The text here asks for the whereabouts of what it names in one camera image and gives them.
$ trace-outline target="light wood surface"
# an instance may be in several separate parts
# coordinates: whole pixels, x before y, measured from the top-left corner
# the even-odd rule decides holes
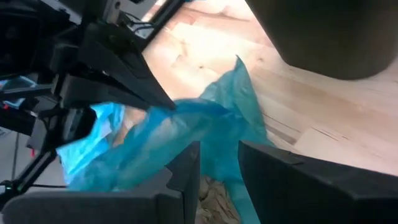
[[[249,70],[277,146],[398,175],[398,61],[360,81],[291,67],[244,0],[186,3],[144,52],[171,98],[198,96],[233,68],[236,55]],[[142,113],[127,112],[124,133],[138,117]]]

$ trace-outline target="black bin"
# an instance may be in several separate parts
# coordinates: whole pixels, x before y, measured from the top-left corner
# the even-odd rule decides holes
[[[246,0],[282,59],[333,78],[375,75],[398,52],[398,1]]]

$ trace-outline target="black plastic part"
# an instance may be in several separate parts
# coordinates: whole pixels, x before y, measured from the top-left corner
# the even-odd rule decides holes
[[[94,82],[84,78],[67,76],[62,86],[61,104],[66,108],[78,108],[103,102],[115,102],[147,110],[146,101],[132,93],[111,86],[110,83]]]
[[[74,32],[75,29],[72,27],[64,35],[69,34],[73,38]],[[53,73],[64,73],[75,62],[77,52],[78,46],[70,40],[47,40],[40,45],[37,62]]]
[[[134,39],[130,30],[114,24],[90,24],[78,61],[104,71],[150,105],[174,109],[174,102],[157,82]]]
[[[391,0],[246,0],[289,65],[352,80],[386,69],[398,53]]]
[[[5,224],[194,224],[199,183],[200,144],[194,142],[130,192],[22,195],[4,207],[3,219]]]
[[[38,114],[40,111],[51,110],[55,108],[57,103],[58,101],[53,99],[51,96],[40,96],[25,100],[22,104],[22,107],[25,107],[28,111]]]
[[[398,222],[398,177],[250,142],[239,165],[263,224]]]
[[[64,144],[87,137],[96,121],[96,113],[91,108],[42,111],[38,116],[42,118],[35,120],[27,145],[39,151],[54,151]]]
[[[51,95],[52,85],[37,85],[28,88],[13,88],[10,90],[0,91],[0,101],[17,100],[25,97],[36,97]]]
[[[13,108],[0,108],[0,127],[30,136],[32,134],[35,117],[29,113]]]

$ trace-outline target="plastic bag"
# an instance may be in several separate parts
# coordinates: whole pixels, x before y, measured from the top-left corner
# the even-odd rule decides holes
[[[240,59],[199,99],[177,100],[175,111],[152,108],[124,143],[94,159],[71,190],[130,190],[151,177],[192,141],[201,141],[201,172],[224,182],[244,224],[259,223],[243,184],[238,141],[271,144],[250,77]]]
[[[124,106],[115,103],[94,105],[97,120],[91,133],[84,139],[57,149],[61,158],[65,183],[69,184],[77,173],[93,159],[111,148],[122,125]]]

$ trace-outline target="wire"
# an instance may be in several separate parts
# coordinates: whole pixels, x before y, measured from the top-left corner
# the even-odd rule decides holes
[[[143,26],[143,27],[138,27],[137,29],[134,29],[133,30],[133,33],[136,33],[137,31],[140,31],[140,30],[144,30],[144,29],[154,29],[154,27],[153,26]]]
[[[41,187],[41,188],[50,188],[50,189],[65,189],[67,186],[47,185],[47,184],[33,184],[32,187]]]
[[[142,22],[137,16],[135,16],[135,15],[133,15],[131,13],[128,13],[128,12],[123,12],[123,13],[125,13],[126,15],[131,16],[131,17],[137,19],[138,21],[140,21],[140,22],[136,22],[136,21],[133,21],[132,19],[129,18],[130,23],[132,25],[153,25],[153,23],[151,23],[151,22]]]
[[[15,138],[14,159],[12,162],[12,174],[11,174],[12,180],[15,179],[15,173],[16,173],[16,169],[17,169],[18,149],[19,149],[19,133],[17,133],[17,137]]]

